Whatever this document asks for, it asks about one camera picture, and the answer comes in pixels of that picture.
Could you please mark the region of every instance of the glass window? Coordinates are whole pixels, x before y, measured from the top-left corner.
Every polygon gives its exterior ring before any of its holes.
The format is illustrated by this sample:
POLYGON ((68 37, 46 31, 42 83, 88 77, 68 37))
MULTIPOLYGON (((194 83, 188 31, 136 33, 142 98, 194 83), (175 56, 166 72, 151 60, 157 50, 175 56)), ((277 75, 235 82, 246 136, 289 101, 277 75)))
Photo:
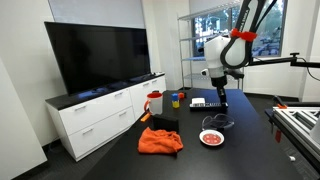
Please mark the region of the glass window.
MULTIPOLYGON (((272 0, 268 0, 261 13, 269 7, 272 0)), ((285 17, 286 0, 277 1, 263 19, 257 30, 258 37, 252 44, 252 56, 280 56, 283 36, 283 24, 285 17)), ((209 38, 217 34, 229 33, 237 22, 240 13, 240 6, 224 9, 214 13, 202 15, 193 20, 193 33, 195 37, 202 37, 195 40, 193 44, 194 56, 204 56, 201 48, 209 38)))

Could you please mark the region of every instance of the floor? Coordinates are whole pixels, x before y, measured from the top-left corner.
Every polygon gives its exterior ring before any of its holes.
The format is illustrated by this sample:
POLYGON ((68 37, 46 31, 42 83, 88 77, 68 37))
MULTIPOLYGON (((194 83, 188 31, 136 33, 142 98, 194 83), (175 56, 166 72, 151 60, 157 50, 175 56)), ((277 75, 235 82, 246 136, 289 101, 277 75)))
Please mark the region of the floor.
MULTIPOLYGON (((270 128, 267 116, 264 114, 264 109, 273 106, 271 96, 246 94, 249 101, 261 116, 262 122, 270 128)), ((284 101, 295 101, 296 99, 283 99, 284 101)), ((104 156, 108 150, 115 144, 120 137, 114 139, 103 147, 99 148, 89 156, 75 162, 68 152, 58 143, 58 145, 49 145, 46 150, 46 155, 49 162, 49 167, 42 169, 39 173, 33 176, 20 177, 19 179, 30 180, 64 180, 64 179, 81 179, 98 161, 104 156)), ((294 156, 295 161, 292 164, 297 168, 303 180, 319 179, 319 174, 308 164, 301 154, 293 147, 293 145, 283 136, 279 145, 283 151, 289 156, 294 156)))

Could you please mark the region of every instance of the shelving unit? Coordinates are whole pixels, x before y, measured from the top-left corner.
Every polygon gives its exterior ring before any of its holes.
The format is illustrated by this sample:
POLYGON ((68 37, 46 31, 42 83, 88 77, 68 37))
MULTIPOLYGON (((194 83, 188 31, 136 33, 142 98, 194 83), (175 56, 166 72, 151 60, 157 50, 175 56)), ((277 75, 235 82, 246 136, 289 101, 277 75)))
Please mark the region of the shelving unit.
MULTIPOLYGON (((221 10, 233 8, 240 5, 240 1, 233 1, 224 5, 220 5, 211 9, 207 9, 201 12, 189 14, 186 16, 178 17, 178 31, 179 31, 179 44, 180 44, 180 58, 181 58, 181 72, 182 72, 182 84, 183 88, 193 88, 198 87, 198 85, 203 84, 204 88, 213 88, 211 86, 210 78, 202 76, 200 74, 201 70, 206 68, 206 60, 204 56, 194 55, 194 44, 197 40, 206 41, 207 38, 214 38, 218 36, 218 33, 204 34, 202 36, 194 36, 192 32, 192 25, 195 18, 212 14, 221 10)), ((228 77, 228 81, 236 81, 231 76, 228 77)), ((234 87, 239 88, 240 83, 236 81, 233 83, 234 87)))

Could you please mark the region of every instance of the black tv screen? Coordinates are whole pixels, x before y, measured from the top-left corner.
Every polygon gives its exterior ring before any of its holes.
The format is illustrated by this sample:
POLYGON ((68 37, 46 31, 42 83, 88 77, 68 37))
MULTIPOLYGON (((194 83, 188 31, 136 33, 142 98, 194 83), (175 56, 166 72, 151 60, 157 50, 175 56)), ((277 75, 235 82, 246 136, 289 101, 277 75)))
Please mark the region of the black tv screen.
POLYGON ((150 74, 145 29, 45 22, 69 95, 150 74))

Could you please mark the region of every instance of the tv stand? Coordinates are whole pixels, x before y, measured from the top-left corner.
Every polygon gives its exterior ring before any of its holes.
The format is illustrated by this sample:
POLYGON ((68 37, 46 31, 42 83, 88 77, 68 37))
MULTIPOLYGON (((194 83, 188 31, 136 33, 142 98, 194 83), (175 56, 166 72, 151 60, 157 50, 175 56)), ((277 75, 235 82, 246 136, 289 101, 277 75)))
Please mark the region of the tv stand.
POLYGON ((121 84, 96 96, 46 100, 60 140, 76 161, 128 130, 144 113, 147 94, 166 90, 164 75, 121 84))

